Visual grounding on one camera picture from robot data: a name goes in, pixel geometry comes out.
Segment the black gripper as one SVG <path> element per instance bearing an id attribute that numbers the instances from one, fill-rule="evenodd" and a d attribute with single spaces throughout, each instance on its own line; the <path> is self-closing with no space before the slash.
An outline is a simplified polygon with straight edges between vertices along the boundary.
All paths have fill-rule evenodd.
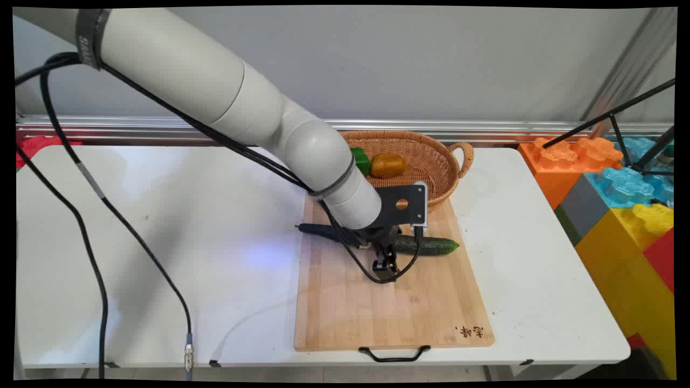
<path id="1" fill-rule="evenodd" d="M 395 282 L 399 268 L 397 267 L 397 249 L 395 243 L 402 229 L 398 225 L 384 227 L 363 228 L 353 231 L 357 247 L 369 246 L 375 251 L 376 258 L 372 263 L 374 273 L 380 273 L 382 282 Z"/>

